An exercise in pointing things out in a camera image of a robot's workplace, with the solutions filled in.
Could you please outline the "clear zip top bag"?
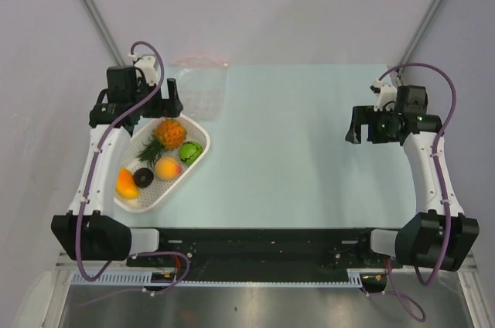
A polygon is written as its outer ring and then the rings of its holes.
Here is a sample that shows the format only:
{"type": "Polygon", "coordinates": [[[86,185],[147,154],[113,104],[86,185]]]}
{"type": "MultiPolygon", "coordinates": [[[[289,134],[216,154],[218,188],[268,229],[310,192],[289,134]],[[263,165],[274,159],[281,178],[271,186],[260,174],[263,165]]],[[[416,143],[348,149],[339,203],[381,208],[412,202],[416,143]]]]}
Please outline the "clear zip top bag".
{"type": "Polygon", "coordinates": [[[228,63],[208,56],[171,60],[166,75],[175,78],[183,113],[196,121],[215,121],[224,104],[228,63]]]}

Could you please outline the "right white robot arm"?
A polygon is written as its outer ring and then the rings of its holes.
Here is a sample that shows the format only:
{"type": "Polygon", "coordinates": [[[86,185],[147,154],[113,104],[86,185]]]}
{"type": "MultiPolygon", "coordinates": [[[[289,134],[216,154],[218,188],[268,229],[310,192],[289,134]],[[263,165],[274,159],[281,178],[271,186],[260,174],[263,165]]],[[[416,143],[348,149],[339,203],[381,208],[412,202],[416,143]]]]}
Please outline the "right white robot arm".
{"type": "Polygon", "coordinates": [[[370,89],[373,105],[352,110],[346,141],[361,142],[363,126],[373,144],[397,142],[404,149],[413,177],[416,215],[397,231],[374,229],[370,240],[357,247],[357,259],[374,267],[384,256],[402,265],[457,271],[468,255],[480,228],[465,216],[450,182],[444,156],[445,139],[439,116],[428,114],[424,87],[395,87],[376,80],[370,89]]]}

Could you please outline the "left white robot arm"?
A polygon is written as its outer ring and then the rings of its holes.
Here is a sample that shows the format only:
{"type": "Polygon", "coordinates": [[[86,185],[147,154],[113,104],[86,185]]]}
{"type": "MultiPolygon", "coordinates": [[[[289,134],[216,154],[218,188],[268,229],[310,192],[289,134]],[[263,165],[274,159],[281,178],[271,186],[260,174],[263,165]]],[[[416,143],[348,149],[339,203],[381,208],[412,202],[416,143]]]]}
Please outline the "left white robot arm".
{"type": "Polygon", "coordinates": [[[141,118],[178,117],[183,105],[176,80],[161,77],[150,85],[144,70],[135,66],[109,67],[108,85],[90,111],[90,144],[77,192],[67,212],[56,215],[51,230],[80,274],[93,282],[99,273],[84,262],[108,267],[143,254],[153,265],[164,265],[171,247],[153,228],[131,228],[114,219],[113,205],[121,161],[141,118]]]}

